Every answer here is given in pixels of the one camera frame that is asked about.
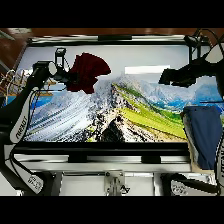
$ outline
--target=blue cloth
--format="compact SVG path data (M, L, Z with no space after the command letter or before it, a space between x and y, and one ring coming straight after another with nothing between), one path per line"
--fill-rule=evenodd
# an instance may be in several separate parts
M223 131L220 113L215 106L187 106L183 112L191 123L191 134L199 154L198 165L203 170L214 170Z

